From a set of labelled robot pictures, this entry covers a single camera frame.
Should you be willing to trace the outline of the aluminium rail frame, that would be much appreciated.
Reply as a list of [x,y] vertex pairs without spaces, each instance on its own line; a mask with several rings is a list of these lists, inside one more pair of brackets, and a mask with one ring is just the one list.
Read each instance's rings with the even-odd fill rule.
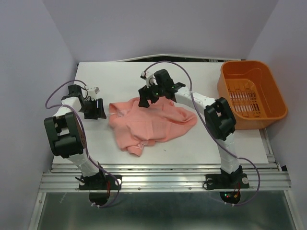
[[244,165],[250,188],[241,207],[220,202],[218,191],[203,189],[204,176],[217,164],[113,165],[123,186],[112,208],[92,207],[87,191],[78,189],[78,170],[54,163],[43,174],[31,230],[301,230],[303,225],[291,191],[288,172],[276,161],[267,132],[260,132],[268,163],[258,171]]

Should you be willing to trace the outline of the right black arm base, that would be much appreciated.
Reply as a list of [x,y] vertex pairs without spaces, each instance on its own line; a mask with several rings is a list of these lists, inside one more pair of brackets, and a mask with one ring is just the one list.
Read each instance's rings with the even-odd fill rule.
[[244,173],[234,178],[222,173],[206,174],[202,187],[207,191],[219,190],[221,200],[232,206],[239,205],[241,190],[250,188],[247,175]]

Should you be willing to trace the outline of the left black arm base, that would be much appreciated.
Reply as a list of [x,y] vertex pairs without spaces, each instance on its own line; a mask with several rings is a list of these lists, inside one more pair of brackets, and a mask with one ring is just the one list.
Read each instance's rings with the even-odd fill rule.
[[98,173],[95,176],[85,178],[82,175],[75,179],[79,182],[78,189],[89,192],[89,201],[93,207],[110,207],[121,190],[122,175],[116,174],[103,176]]

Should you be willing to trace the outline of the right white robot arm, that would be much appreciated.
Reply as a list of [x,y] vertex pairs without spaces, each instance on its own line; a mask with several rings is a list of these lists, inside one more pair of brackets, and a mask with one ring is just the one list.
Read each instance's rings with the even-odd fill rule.
[[234,132],[236,119],[228,101],[209,98],[192,92],[185,84],[174,83],[167,70],[154,74],[142,72],[146,85],[139,89],[139,107],[148,108],[160,98],[165,97],[175,103],[195,109],[209,135],[216,141],[221,159],[221,183],[231,187],[238,182],[237,174],[243,172],[235,153]]

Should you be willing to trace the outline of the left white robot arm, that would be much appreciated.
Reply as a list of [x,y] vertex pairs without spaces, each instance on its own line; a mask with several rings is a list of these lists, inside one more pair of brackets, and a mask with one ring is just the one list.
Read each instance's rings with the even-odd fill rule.
[[99,162],[89,156],[78,113],[82,113],[84,119],[106,119],[103,99],[96,97],[99,91],[98,87],[89,88],[87,85],[68,86],[68,94],[57,105],[57,112],[44,120],[54,156],[69,160],[81,171],[80,185],[93,185],[97,189],[106,185],[107,177],[99,169]]

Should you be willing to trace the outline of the orange plastic basket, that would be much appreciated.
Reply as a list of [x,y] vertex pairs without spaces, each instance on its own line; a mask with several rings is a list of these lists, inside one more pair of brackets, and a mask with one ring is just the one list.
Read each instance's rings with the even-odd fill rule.
[[260,61],[225,62],[217,90],[228,101],[238,130],[264,129],[288,113],[270,68]]

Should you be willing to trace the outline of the pink pleated skirt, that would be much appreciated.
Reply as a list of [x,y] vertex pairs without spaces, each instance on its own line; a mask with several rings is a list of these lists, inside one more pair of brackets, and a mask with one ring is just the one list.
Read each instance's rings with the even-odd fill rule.
[[109,126],[113,129],[118,148],[141,156],[145,146],[167,142],[188,133],[197,123],[197,117],[165,97],[139,107],[140,99],[109,104]]

